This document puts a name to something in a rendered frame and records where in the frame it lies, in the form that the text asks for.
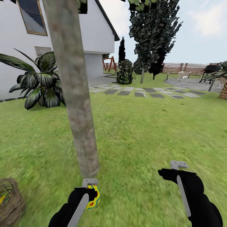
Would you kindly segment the wicker basket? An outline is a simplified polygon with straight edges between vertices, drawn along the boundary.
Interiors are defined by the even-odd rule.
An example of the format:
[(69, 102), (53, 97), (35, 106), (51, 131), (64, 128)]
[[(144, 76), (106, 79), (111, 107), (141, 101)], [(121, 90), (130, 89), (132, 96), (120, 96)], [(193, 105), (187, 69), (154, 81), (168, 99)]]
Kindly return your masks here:
[[(11, 227), (21, 217), (26, 204), (13, 178), (3, 178), (0, 182), (7, 191), (6, 197), (0, 203), (0, 227)], [(9, 190), (4, 182), (9, 182), (12, 190)]]

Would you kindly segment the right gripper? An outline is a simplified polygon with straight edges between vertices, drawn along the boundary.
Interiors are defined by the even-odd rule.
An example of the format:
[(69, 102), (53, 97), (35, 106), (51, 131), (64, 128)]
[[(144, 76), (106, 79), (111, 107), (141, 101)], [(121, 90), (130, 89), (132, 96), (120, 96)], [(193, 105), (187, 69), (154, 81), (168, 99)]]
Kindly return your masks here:
[(160, 176), (163, 176), (163, 179), (165, 179), (165, 180), (171, 180), (171, 181), (173, 181), (174, 183), (176, 183), (176, 182), (175, 182), (173, 176), (174, 176), (174, 173), (177, 172), (177, 171), (179, 171), (179, 170), (175, 170), (175, 169), (165, 169), (165, 168), (163, 168), (163, 169), (161, 169), (161, 170), (158, 170), (159, 175), (160, 175)]

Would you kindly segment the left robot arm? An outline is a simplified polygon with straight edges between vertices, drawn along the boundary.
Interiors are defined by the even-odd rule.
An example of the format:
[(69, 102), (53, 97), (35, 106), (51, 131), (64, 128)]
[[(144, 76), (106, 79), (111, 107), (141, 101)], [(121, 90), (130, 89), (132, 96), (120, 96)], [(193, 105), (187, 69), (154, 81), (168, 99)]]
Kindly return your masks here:
[(49, 222), (48, 227), (76, 227), (89, 201), (94, 201), (97, 191), (88, 189), (88, 185), (98, 185), (96, 178), (83, 179), (82, 187), (75, 188), (59, 212)]

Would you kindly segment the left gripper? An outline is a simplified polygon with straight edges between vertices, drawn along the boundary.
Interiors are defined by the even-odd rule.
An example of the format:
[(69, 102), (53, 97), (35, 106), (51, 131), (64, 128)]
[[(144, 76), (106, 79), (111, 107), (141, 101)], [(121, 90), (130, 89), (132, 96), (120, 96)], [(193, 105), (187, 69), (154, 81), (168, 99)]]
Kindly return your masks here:
[(86, 191), (89, 194), (89, 201), (94, 201), (94, 198), (97, 197), (97, 191), (95, 191), (94, 189), (87, 189), (87, 188), (86, 188)]

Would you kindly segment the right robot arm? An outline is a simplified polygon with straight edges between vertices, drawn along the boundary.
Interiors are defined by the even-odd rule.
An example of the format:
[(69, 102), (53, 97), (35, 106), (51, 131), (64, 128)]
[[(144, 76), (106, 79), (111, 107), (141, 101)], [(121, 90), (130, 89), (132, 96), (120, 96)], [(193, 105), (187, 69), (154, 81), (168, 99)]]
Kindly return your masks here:
[(158, 170), (165, 180), (178, 184), (182, 201), (192, 227), (223, 227), (223, 220), (218, 208), (204, 194), (204, 185), (195, 172), (182, 171), (188, 168), (184, 161), (172, 160), (170, 169)]

